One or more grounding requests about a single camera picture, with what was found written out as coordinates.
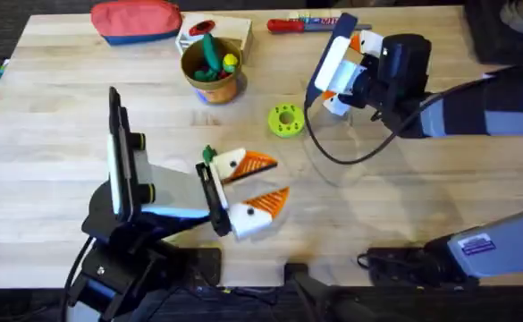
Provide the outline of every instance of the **screwdriver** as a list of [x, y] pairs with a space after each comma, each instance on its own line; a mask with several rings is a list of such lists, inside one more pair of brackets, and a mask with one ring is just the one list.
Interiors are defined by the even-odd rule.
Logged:
[[[267, 28], [271, 33], [333, 31], [334, 24], [305, 23], [304, 21], [286, 21], [282, 19], [270, 19], [267, 22]], [[372, 26], [369, 24], [358, 24], [354, 28], [354, 30], [371, 29]]]

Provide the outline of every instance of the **yellow toy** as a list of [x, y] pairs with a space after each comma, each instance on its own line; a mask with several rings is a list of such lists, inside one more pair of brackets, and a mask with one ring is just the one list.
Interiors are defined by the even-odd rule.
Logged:
[[234, 54], [227, 54], [224, 56], [224, 70], [226, 72], [235, 72], [235, 67], [239, 63], [239, 60]]

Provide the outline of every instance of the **green toy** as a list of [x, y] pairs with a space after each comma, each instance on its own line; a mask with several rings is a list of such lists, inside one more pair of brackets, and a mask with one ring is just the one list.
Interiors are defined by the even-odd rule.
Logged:
[[217, 80], [217, 72], [213, 69], [209, 69], [207, 72], [198, 70], [193, 73], [193, 79], [196, 81], [215, 81]]
[[206, 58], [209, 68], [216, 72], [220, 72], [222, 70], [222, 60], [219, 58], [219, 55], [217, 55], [214, 37], [209, 32], [204, 35], [203, 48], [204, 57]]
[[206, 165], [209, 165], [211, 160], [214, 159], [215, 156], [217, 156], [217, 151], [215, 151], [214, 148], [210, 147], [209, 145], [204, 148], [203, 152], [201, 153], [202, 157], [204, 158], [204, 162]]
[[290, 138], [305, 126], [303, 111], [293, 104], [280, 104], [269, 111], [269, 129], [276, 136]]

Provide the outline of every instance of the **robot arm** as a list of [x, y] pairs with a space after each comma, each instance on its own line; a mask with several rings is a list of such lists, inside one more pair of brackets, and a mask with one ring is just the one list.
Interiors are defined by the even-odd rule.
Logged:
[[[403, 138], [523, 135], [523, 67], [432, 94], [426, 92], [429, 40], [410, 34], [382, 37], [367, 30], [350, 39], [356, 23], [347, 13], [337, 22], [308, 85], [306, 108], [332, 91], [337, 94], [332, 100], [341, 106], [329, 108], [332, 112], [371, 106], [373, 121]], [[362, 62], [345, 60], [347, 50], [363, 54]]]
[[270, 225], [289, 194], [284, 188], [231, 204], [224, 186], [277, 166], [270, 156], [243, 148], [218, 155], [207, 147], [194, 174], [151, 165], [146, 136], [130, 131], [114, 88], [109, 121], [109, 180], [94, 192], [82, 224], [96, 241], [64, 293], [71, 306], [81, 301], [100, 312], [101, 321], [133, 311], [157, 289], [218, 284], [219, 249], [181, 249], [162, 239], [206, 222], [219, 236], [246, 237]]
[[[460, 134], [523, 135], [523, 67], [492, 72], [482, 80], [442, 93], [425, 91], [431, 44], [419, 35], [382, 37], [362, 31], [350, 40], [357, 19], [344, 13], [337, 22], [308, 85], [305, 117], [325, 91], [335, 97], [327, 108], [344, 114], [349, 106], [373, 107], [371, 121], [392, 131], [383, 145], [355, 161], [327, 155], [306, 120], [309, 133], [327, 157], [345, 165], [362, 162], [403, 138]], [[360, 65], [345, 52], [364, 54]], [[523, 272], [523, 213], [431, 241], [423, 248], [373, 248], [359, 256], [375, 285], [469, 287], [486, 276]]]

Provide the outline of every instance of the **white box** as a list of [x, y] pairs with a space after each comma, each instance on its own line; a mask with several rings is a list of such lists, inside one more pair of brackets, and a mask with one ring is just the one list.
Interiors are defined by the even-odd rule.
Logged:
[[249, 48], [253, 41], [251, 32], [251, 20], [243, 18], [225, 17], [215, 14], [206, 13], [185, 13], [183, 23], [181, 24], [180, 33], [175, 39], [175, 45], [178, 47], [180, 54], [195, 41], [203, 38], [201, 36], [190, 36], [191, 27], [202, 21], [214, 21], [215, 27], [211, 30], [211, 35], [218, 38], [230, 39], [240, 50], [243, 58], [242, 64], [247, 61]]

